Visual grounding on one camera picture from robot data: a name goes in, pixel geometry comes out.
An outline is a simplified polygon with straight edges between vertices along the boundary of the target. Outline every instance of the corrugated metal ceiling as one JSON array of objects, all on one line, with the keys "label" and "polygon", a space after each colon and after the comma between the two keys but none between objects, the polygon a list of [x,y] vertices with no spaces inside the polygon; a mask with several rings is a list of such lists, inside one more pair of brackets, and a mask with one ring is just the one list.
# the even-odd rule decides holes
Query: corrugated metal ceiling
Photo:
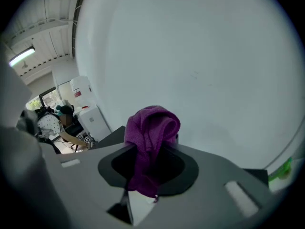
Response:
[{"label": "corrugated metal ceiling", "polygon": [[[64,23],[69,18],[70,2],[71,0],[25,0],[2,34],[2,40],[10,44],[13,39],[35,27],[53,21]],[[11,50],[6,50],[8,60],[31,46],[35,48],[35,53],[25,59],[27,68],[22,68],[24,61],[13,67],[17,74],[24,75],[45,62],[69,54],[68,28],[66,22],[66,26],[34,34],[28,40],[11,45]]]}]

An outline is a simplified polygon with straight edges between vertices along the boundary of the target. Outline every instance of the ceiling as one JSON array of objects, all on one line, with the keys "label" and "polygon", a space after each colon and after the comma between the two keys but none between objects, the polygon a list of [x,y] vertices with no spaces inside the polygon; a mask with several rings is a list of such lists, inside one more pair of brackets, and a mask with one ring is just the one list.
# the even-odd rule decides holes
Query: ceiling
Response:
[{"label": "ceiling", "polygon": [[78,0],[25,0],[1,35],[7,60],[33,46],[35,53],[13,66],[23,80],[73,58],[72,30]]}]

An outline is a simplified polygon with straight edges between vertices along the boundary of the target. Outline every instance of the red label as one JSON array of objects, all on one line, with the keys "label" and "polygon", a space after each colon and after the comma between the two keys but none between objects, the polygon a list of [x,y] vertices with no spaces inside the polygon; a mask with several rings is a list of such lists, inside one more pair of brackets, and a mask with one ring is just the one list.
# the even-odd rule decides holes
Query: red label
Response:
[{"label": "red label", "polygon": [[76,93],[74,94],[74,97],[78,97],[78,96],[80,96],[80,95],[81,95],[81,92],[78,91],[78,92],[76,92]]}]

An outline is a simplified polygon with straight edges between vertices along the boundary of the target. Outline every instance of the purple cloth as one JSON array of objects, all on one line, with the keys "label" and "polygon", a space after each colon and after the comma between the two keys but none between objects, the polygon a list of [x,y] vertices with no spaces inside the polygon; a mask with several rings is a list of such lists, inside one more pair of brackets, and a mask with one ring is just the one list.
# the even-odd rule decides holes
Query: purple cloth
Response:
[{"label": "purple cloth", "polygon": [[157,195],[158,180],[146,173],[154,165],[162,141],[175,143],[179,129],[177,116],[161,106],[146,107],[129,117],[124,140],[138,147],[134,176],[128,184],[129,191],[137,190],[151,198]]}]

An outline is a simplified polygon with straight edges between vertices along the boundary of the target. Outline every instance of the fluorescent light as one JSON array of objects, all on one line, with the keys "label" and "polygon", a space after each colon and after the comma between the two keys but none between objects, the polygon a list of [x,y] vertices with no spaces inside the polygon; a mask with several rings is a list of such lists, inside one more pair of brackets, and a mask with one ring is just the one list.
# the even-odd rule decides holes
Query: fluorescent light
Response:
[{"label": "fluorescent light", "polygon": [[23,52],[19,53],[17,56],[15,56],[14,58],[12,58],[10,60],[10,66],[14,66],[15,64],[17,64],[18,62],[23,60],[25,57],[28,57],[29,55],[31,55],[34,52],[35,52],[35,48],[33,48],[33,47],[30,47],[30,48],[24,50]]}]

